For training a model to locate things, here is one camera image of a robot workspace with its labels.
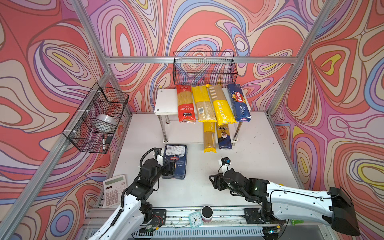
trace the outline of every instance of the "spaghetti package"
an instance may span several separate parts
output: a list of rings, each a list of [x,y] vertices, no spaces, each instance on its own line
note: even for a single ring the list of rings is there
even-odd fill
[[[191,86],[177,85],[177,111],[179,122],[195,122],[195,109],[193,108],[193,98]]]
[[[192,87],[199,122],[216,122],[214,108],[209,99],[207,86]]]
[[[232,149],[231,136],[229,136],[228,124],[219,126],[216,124],[219,149]]]
[[[215,123],[205,122],[204,128],[204,152],[216,152]]]
[[[236,121],[251,121],[251,114],[249,113],[247,103],[243,95],[243,90],[240,84],[230,83],[227,86],[229,96],[231,97],[231,104],[233,114]]]
[[[213,106],[216,113],[217,125],[235,123],[235,117],[229,107],[228,101],[225,98],[221,86],[207,85],[209,93],[211,94]]]

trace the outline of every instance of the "blue barilla spaghetti package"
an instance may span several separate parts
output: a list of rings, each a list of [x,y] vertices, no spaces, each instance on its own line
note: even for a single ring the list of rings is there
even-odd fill
[[[249,113],[247,103],[240,84],[230,83],[227,86],[229,96],[231,98],[231,104],[233,109],[233,115],[235,120],[239,121],[251,121],[251,114]]]
[[[168,179],[185,179],[185,172],[187,168],[187,146],[181,144],[167,144],[164,156],[170,162],[170,171],[173,174],[168,176],[162,176],[162,178]]]

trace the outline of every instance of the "teal alarm clock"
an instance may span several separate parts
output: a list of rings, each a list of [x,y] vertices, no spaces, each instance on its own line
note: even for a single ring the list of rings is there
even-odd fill
[[[203,219],[201,218],[200,212],[191,213],[189,215],[189,223],[192,229],[203,225]]]

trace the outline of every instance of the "black wire basket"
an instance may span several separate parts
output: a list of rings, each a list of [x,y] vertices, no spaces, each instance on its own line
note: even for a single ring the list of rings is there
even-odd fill
[[[128,99],[116,88],[99,87],[66,137],[80,152],[107,153]]]
[[[236,82],[234,55],[233,51],[175,51],[173,82],[175,85],[226,87]]]

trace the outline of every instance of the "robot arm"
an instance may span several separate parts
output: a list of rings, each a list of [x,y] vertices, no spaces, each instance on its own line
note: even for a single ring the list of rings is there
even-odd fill
[[[310,191],[285,187],[262,179],[248,179],[230,168],[229,159],[221,160],[223,173],[209,176],[215,189],[229,189],[231,195],[245,197],[261,208],[255,223],[300,219],[329,225],[343,234],[360,235],[351,198],[341,188]]]
[[[154,151],[154,159],[144,158]],[[133,183],[124,189],[121,204],[106,223],[89,240],[125,240],[142,224],[152,219],[152,204],[146,202],[153,186],[161,175],[173,173],[172,165],[166,161],[162,166],[161,148],[152,148],[140,160],[140,172]]]

